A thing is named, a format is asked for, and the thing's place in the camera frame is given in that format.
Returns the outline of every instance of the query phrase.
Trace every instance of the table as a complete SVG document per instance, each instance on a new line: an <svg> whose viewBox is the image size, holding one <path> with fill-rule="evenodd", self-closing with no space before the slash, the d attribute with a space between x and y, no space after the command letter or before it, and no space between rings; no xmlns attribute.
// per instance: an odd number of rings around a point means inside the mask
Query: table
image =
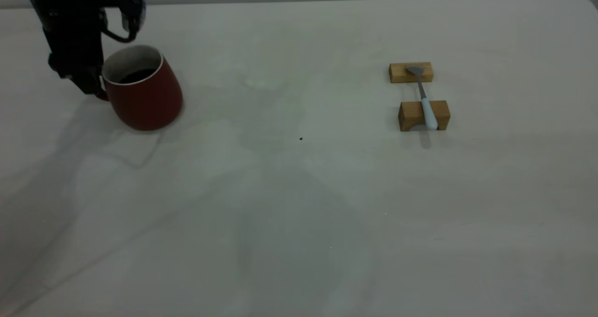
<svg viewBox="0 0 598 317"><path fill-rule="evenodd" d="M152 6L185 109L149 134L0 21L0 316L598 313L587 0ZM388 64L427 61L451 121L402 133Z"/></svg>

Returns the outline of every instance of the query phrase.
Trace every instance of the mug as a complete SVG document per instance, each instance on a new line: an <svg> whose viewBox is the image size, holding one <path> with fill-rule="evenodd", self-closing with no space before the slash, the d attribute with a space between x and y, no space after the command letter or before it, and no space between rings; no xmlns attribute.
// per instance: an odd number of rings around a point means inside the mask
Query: mug
<svg viewBox="0 0 598 317"><path fill-rule="evenodd" d="M102 78L114 111L131 128L156 130L181 112L181 86L155 47L135 45L117 51L104 62Z"/></svg>

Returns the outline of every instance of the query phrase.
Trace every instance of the dark liquid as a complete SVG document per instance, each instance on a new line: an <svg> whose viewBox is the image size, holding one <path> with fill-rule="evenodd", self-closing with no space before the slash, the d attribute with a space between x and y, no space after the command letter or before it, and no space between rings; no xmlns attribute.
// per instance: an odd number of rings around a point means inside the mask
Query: dark liquid
<svg viewBox="0 0 598 317"><path fill-rule="evenodd" d="M122 78L118 81L119 84L132 84L136 83L137 81L141 81L150 75L154 74L156 70L147 69L147 70L138 70L137 72L133 72L132 74L127 75L126 77Z"/></svg>

